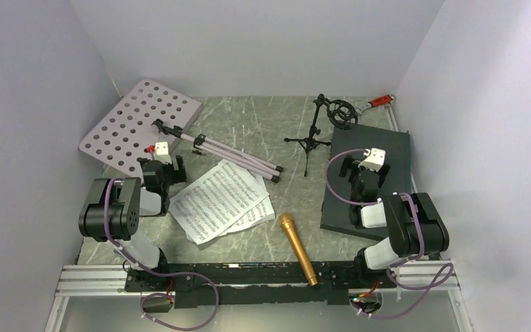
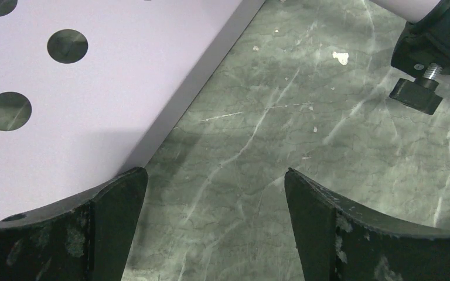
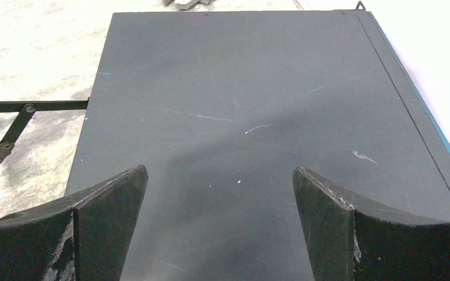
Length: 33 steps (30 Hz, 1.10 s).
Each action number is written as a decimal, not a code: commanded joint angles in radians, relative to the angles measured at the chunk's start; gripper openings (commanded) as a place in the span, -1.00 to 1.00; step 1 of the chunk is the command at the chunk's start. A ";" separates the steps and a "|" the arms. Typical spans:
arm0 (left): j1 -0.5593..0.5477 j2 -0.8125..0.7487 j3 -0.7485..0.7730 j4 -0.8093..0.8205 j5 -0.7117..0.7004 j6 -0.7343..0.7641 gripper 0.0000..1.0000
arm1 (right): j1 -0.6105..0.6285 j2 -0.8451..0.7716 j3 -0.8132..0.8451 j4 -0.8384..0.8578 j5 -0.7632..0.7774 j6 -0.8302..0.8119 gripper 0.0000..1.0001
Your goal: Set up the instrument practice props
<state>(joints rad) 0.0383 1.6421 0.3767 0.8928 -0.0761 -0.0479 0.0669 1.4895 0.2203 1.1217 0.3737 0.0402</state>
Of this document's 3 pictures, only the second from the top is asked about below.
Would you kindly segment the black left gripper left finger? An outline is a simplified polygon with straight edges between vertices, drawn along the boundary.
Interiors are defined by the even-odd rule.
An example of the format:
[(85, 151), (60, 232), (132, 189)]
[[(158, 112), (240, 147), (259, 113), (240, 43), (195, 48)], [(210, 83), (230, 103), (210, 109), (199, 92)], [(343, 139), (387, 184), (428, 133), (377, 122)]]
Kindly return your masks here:
[(148, 174), (135, 167), (97, 187), (0, 221), (0, 280), (120, 280)]

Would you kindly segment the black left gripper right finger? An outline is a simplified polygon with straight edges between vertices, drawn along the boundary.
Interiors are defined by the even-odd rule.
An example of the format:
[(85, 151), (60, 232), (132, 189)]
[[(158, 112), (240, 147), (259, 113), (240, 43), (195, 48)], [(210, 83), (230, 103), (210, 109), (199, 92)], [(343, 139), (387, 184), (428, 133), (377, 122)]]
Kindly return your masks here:
[(450, 280), (450, 231), (383, 214), (295, 169), (284, 187), (305, 280)]

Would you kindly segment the lilac perforated music stand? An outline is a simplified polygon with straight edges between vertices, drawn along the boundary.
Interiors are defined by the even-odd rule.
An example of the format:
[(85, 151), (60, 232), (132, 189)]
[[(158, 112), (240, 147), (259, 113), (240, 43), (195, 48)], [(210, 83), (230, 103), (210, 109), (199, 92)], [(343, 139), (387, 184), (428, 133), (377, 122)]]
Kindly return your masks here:
[(285, 213), (293, 167), (450, 228), (450, 87), (388, 97), (404, 21), (370, 1), (19, 1), (0, 17), (0, 220), (133, 166), (183, 224)]

